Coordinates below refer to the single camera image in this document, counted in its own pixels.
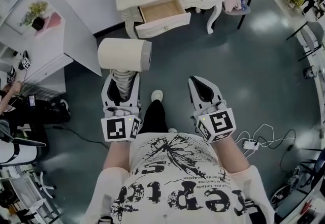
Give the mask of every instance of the white graphic t-shirt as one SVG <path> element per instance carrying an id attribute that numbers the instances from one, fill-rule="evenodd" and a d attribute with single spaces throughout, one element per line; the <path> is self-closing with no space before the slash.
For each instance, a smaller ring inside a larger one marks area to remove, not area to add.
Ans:
<path id="1" fill-rule="evenodd" d="M 138 135 L 131 146 L 130 170 L 102 171 L 82 223 L 98 223 L 103 216 L 121 224 L 246 223 L 247 184 L 249 198 L 267 223 L 273 223 L 274 211 L 257 169 L 228 174 L 211 145 L 199 136 Z"/>

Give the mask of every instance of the pink cloth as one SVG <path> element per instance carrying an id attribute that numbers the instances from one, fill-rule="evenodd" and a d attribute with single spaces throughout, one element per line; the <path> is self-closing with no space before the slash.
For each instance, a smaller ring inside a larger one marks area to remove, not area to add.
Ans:
<path id="1" fill-rule="evenodd" d="M 233 8 L 242 9 L 240 0 L 224 0 L 223 6 L 226 12 L 231 12 Z"/>

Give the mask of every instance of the desk leg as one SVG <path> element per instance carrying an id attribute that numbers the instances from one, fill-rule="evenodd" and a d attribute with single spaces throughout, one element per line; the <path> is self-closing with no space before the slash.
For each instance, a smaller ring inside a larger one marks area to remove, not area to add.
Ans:
<path id="1" fill-rule="evenodd" d="M 212 15 L 210 16 L 208 24 L 207 24 L 208 34 L 213 33 L 212 24 L 220 15 L 221 9 L 222 9 L 222 2 L 219 2 L 214 6 L 214 10 L 213 10 Z"/>
<path id="2" fill-rule="evenodd" d="M 123 10 L 121 14 L 122 14 L 122 19 L 125 22 L 125 30 L 127 32 L 127 35 L 131 39 L 137 39 L 138 37 L 134 32 L 134 19 L 132 15 L 132 10 L 130 8 Z"/>
<path id="3" fill-rule="evenodd" d="M 134 21 L 133 20 L 127 20 L 125 21 L 125 30 L 127 32 L 127 35 L 131 38 L 131 39 L 137 39 L 137 35 L 134 32 Z"/>

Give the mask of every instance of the gray floor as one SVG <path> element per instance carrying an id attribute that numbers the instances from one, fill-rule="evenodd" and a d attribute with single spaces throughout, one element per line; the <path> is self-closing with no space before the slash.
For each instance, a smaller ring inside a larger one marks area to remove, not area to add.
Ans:
<path id="1" fill-rule="evenodd" d="M 145 111 L 148 107 L 151 92 L 161 89 L 168 126 L 194 133 L 187 80 L 191 75 L 204 77 L 218 85 L 233 109 L 237 125 L 234 138 L 243 130 L 253 133 L 262 123 L 273 126 L 276 139 L 289 129 L 296 130 L 296 146 L 283 161 L 283 167 L 290 170 L 309 156 L 300 148 L 320 145 L 318 133 L 313 130 L 319 121 L 316 88 L 314 80 L 305 80 L 302 74 L 308 61 L 297 62 L 303 52 L 298 40 L 285 41 L 293 30 L 276 3 L 252 0 L 251 9 L 240 30 L 236 29 L 239 18 L 222 13 L 215 32 L 208 35 L 206 22 L 211 11 L 204 15 L 192 12 L 190 25 L 150 39 L 151 68 L 141 73 L 142 108 Z M 121 29 L 105 37 L 127 35 Z M 102 141 L 101 87 L 108 71 L 103 71 L 100 78 L 73 63 L 65 72 L 64 96 L 72 115 L 66 126 L 86 138 Z M 268 140 L 272 138 L 270 129 L 259 134 Z M 78 223 L 107 151 L 69 132 L 48 131 L 48 139 L 51 150 L 42 166 L 58 187 L 56 202 L 65 211 L 64 221 Z M 261 173 L 268 196 L 283 182 L 285 174 L 280 171 L 279 162 L 292 142 L 286 140 L 275 150 L 263 148 L 249 158 Z"/>

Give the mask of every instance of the fiducial marker cube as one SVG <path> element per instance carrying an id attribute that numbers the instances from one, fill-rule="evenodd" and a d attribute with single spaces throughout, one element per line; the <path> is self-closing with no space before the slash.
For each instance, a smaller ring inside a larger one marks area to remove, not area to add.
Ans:
<path id="1" fill-rule="evenodd" d="M 140 128 L 140 119 L 134 115 L 102 118 L 102 128 L 106 142 L 135 140 Z"/>
<path id="2" fill-rule="evenodd" d="M 232 109 L 218 110 L 199 116 L 197 128 L 209 143 L 227 138 L 236 130 Z"/>

